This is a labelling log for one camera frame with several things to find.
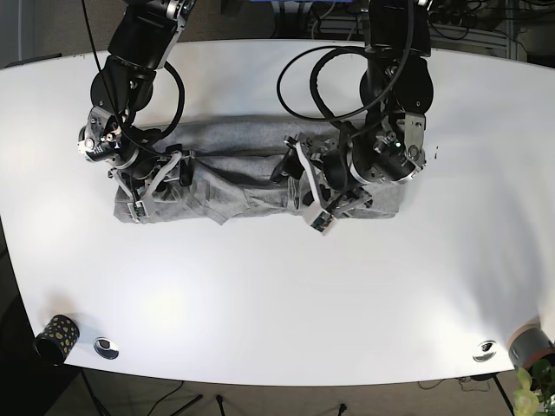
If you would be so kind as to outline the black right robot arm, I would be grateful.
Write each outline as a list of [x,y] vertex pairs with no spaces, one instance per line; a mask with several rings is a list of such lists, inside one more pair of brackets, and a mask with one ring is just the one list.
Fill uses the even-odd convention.
[[[167,58],[186,27],[192,1],[129,1],[108,46],[108,57],[97,62],[91,88],[92,108],[79,133],[77,149],[89,162],[106,162],[108,172],[126,195],[131,220],[140,223],[157,210],[154,194],[171,184],[189,186],[195,153],[181,145],[165,151],[156,143],[180,123],[186,101],[185,85]],[[146,130],[134,120],[153,96],[158,70],[164,69],[178,89],[177,109],[165,129]]]

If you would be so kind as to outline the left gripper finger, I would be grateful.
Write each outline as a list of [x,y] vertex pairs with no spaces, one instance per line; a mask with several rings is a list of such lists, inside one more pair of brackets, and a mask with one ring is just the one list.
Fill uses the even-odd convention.
[[271,181],[280,183],[287,178],[300,180],[300,164],[295,152],[287,152],[271,173]]

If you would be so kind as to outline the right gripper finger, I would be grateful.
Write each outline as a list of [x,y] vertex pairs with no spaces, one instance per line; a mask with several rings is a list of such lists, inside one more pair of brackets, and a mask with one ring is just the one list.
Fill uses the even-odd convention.
[[174,181],[180,186],[190,186],[193,182],[193,168],[187,159],[181,159],[174,167]]

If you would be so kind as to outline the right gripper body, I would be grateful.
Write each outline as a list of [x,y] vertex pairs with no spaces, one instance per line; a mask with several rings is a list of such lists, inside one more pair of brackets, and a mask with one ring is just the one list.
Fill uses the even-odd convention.
[[193,151],[182,147],[167,147],[166,150],[168,156],[141,158],[137,153],[127,164],[113,166],[108,171],[108,176],[115,180],[126,197],[123,200],[123,213],[133,223],[145,223],[154,217],[158,210],[156,193],[189,187],[180,186],[174,181],[173,169],[181,159],[187,159],[192,166]]

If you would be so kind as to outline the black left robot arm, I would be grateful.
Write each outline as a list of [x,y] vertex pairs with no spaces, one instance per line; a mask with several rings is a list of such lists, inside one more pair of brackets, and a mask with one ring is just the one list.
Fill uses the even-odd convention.
[[[434,98],[427,63],[430,8],[429,1],[369,2],[364,46],[325,47],[310,72],[319,120],[338,135],[285,138],[288,150],[271,180],[307,179],[303,217],[321,234],[351,212],[369,208],[382,189],[409,182],[426,165],[426,112]],[[323,100],[318,78],[327,63],[343,55],[358,55],[368,67],[359,84],[362,107],[336,115]]]

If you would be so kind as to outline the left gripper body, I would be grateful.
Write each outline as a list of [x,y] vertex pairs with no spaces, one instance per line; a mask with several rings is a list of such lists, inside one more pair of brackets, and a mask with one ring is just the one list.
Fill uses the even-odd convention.
[[303,211],[305,223],[321,235],[327,235],[338,220],[360,206],[370,206],[372,195],[362,187],[337,191],[329,185],[323,171],[322,156],[330,150],[326,141],[312,140],[304,134],[284,138],[287,152],[295,152],[300,164],[300,183],[308,182],[307,192],[293,192],[294,206]]

